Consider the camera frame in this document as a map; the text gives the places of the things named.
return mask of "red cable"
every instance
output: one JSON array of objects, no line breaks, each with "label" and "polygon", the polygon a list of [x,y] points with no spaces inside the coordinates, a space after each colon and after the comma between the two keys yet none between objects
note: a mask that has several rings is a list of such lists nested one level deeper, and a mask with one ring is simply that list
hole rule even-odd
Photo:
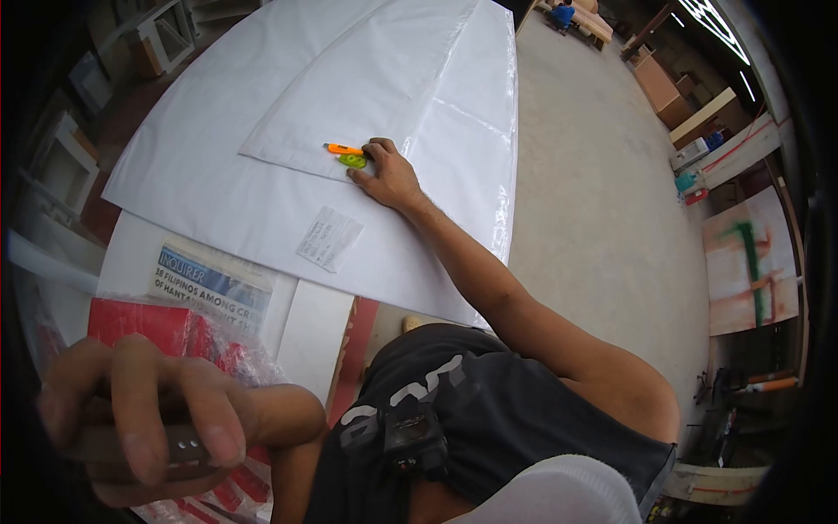
[{"label": "red cable", "polygon": [[712,491],[713,493],[729,493],[731,495],[741,495],[742,493],[748,493],[749,491],[754,491],[757,489],[757,486],[752,485],[749,488],[744,488],[742,490],[723,490],[720,488],[693,488],[693,491]]},{"label": "red cable", "polygon": [[[756,135],[758,135],[758,134],[759,134],[759,132],[760,132],[760,131],[762,131],[762,130],[763,130],[763,129],[764,129],[764,128],[768,125],[768,124],[770,124],[770,123],[774,122],[774,119],[772,118],[772,119],[771,119],[771,120],[769,120],[768,122],[765,122],[765,124],[763,124],[763,126],[762,126],[762,127],[760,127],[760,128],[757,130],[757,132],[755,132],[754,134],[751,134],[751,130],[753,129],[753,125],[754,125],[755,123],[757,123],[757,118],[759,118],[760,113],[762,113],[762,112],[763,112],[763,108],[764,108],[764,107],[765,107],[765,101],[763,101],[763,104],[759,107],[759,111],[757,111],[757,115],[756,115],[756,116],[755,116],[755,118],[753,119],[753,122],[751,122],[751,127],[747,130],[747,133],[745,134],[745,139],[744,139],[744,140],[742,140],[739,144],[737,144],[737,145],[736,145],[736,147],[734,147],[733,149],[731,149],[731,150],[730,150],[730,151],[728,151],[727,153],[724,153],[724,154],[723,154],[720,158],[718,158],[715,162],[709,163],[707,166],[705,166],[705,167],[702,169],[702,171],[703,171],[703,172],[705,172],[705,173],[706,173],[707,171],[712,170],[714,167],[716,167],[716,165],[717,165],[718,163],[720,163],[722,160],[724,160],[724,159],[727,157],[727,155],[729,155],[730,153],[733,153],[734,151],[736,151],[737,149],[739,149],[739,148],[740,148],[740,147],[741,147],[741,146],[742,146],[745,142],[747,142],[747,141],[748,141],[748,140],[750,140],[751,138],[753,138],[753,137],[755,137]],[[789,118],[790,118],[790,117],[786,117],[786,118],[784,118],[782,122],[780,122],[780,123],[778,123],[778,124],[777,124],[777,127],[780,127],[780,126],[782,126],[783,124],[785,124],[785,123],[786,123],[786,121],[787,121]]]}]

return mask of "hand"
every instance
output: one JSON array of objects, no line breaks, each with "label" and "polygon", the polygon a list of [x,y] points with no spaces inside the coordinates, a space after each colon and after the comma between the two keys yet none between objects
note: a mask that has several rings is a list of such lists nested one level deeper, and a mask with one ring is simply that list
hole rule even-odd
[{"label": "hand", "polygon": [[[110,406],[94,397],[99,386],[109,387]],[[95,482],[93,489],[109,506],[141,506],[211,490],[241,463],[248,443],[256,444],[258,415],[248,391],[207,360],[167,357],[147,338],[128,335],[114,348],[93,339],[72,345],[45,374],[38,408],[60,449],[72,444],[82,419],[103,423],[112,417],[140,483]],[[219,466],[209,475],[166,481],[169,452],[161,407],[167,404],[189,409],[191,423]],[[86,466],[94,476],[96,464]]]},{"label": "hand", "polygon": [[381,204],[404,213],[412,206],[429,201],[422,193],[413,166],[402,157],[389,138],[371,138],[362,147],[375,160],[375,176],[349,168],[346,174]]}]

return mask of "worker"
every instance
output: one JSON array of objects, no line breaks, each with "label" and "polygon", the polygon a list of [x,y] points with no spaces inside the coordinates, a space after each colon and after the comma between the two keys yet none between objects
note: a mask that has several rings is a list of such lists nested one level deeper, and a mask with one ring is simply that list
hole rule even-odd
[{"label": "worker", "polygon": [[[89,419],[86,401],[108,381],[138,480],[95,483],[111,506],[204,493],[246,449],[266,445],[273,522],[538,522],[559,514],[564,522],[641,522],[675,461],[680,412],[670,384],[535,300],[422,192],[391,140],[372,138],[364,151],[375,176],[348,176],[413,224],[494,334],[454,324],[408,330],[373,359],[358,401],[331,429],[302,387],[246,388],[208,361],[164,356],[141,335],[113,349],[82,340],[44,376],[39,410],[53,442],[71,444]],[[158,391],[188,406],[219,466],[211,475],[166,481]]]},{"label": "worker", "polygon": [[576,12],[576,9],[571,6],[572,3],[573,0],[563,0],[562,3],[556,5],[556,0],[552,0],[552,2],[548,0],[547,4],[550,5],[552,10],[545,11],[544,18],[551,29],[559,31],[561,34],[567,34],[573,14]]}]

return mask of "workshop floor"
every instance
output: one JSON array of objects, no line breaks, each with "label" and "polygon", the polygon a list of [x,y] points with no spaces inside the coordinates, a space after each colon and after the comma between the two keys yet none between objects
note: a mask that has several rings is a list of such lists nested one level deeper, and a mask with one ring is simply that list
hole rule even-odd
[{"label": "workshop floor", "polygon": [[[619,59],[619,41],[600,53],[533,13],[517,45],[509,267],[542,303],[660,371],[682,424],[691,423],[709,345],[701,242],[709,205],[678,199],[669,132]],[[379,307],[367,359],[401,332],[405,314]],[[682,431],[680,441],[688,437]]]}]

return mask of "fluorescent light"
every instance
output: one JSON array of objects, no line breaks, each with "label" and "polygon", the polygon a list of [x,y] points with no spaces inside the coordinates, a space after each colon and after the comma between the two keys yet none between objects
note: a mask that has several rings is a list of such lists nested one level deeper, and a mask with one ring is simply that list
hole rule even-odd
[{"label": "fluorescent light", "polygon": [[736,54],[736,56],[741,58],[742,62],[745,62],[746,65],[751,64],[745,55],[745,51],[742,50],[742,46],[739,45],[736,37],[733,36],[733,32],[729,27],[727,27],[725,21],[722,20],[722,16],[716,8],[710,4],[709,0],[678,1],[698,23],[706,27],[711,33],[715,34],[717,38],[724,42],[724,44]]},{"label": "fluorescent light", "polygon": [[747,87],[747,93],[751,96],[751,101],[757,101],[756,98],[753,97],[753,91],[751,91],[751,85],[747,83],[747,78],[745,78],[745,73],[739,71],[739,75],[742,77],[742,81],[745,82],[745,87]]}]

